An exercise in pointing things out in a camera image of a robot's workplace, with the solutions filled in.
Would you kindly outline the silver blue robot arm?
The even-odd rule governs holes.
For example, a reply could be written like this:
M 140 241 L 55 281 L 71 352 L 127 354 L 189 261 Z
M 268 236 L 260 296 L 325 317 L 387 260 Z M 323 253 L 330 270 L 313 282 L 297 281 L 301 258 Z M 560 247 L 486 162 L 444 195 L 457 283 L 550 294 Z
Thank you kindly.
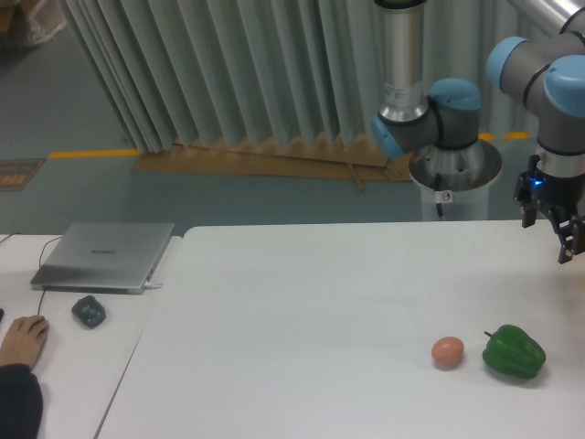
M 411 155 L 409 171 L 432 191 L 442 215 L 448 203 L 487 187 L 500 172 L 498 151 L 479 137 L 481 98 L 468 80 L 434 82 L 422 90 L 424 4 L 380 1 L 383 16 L 384 100 L 370 122 L 389 158 Z M 535 153 L 516 180 L 522 224 L 549 220 L 560 243 L 559 261 L 584 251 L 584 4 L 518 1 L 516 9 L 549 41 L 508 37 L 486 62 L 489 81 L 537 118 Z

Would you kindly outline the black sleeved forearm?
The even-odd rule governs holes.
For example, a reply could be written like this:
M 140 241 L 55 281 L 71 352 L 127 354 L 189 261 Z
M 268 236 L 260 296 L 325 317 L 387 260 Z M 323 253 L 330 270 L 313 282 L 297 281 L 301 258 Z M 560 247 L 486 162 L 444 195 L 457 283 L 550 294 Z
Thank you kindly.
M 29 366 L 1 367 L 1 437 L 37 438 L 43 397 L 37 376 Z

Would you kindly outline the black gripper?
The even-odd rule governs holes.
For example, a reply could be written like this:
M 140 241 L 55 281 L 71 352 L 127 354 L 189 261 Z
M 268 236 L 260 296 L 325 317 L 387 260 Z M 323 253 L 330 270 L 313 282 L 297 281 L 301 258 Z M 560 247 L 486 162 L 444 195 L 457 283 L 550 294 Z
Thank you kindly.
M 570 262 L 584 253 L 584 217 L 577 208 L 584 193 L 584 175 L 558 176 L 557 171 L 543 167 L 539 155 L 528 158 L 527 171 L 516 181 L 514 199 L 520 204 L 523 228 L 533 226 L 539 212 L 547 212 L 560 243 L 558 262 Z

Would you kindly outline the person's hand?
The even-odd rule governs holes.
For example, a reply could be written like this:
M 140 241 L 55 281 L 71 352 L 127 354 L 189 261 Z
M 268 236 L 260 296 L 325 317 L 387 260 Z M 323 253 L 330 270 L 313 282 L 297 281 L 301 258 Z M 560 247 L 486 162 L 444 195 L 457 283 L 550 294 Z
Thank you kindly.
M 48 338 L 49 322 L 43 316 L 22 316 L 8 328 L 1 344 L 1 366 L 24 365 L 33 369 Z

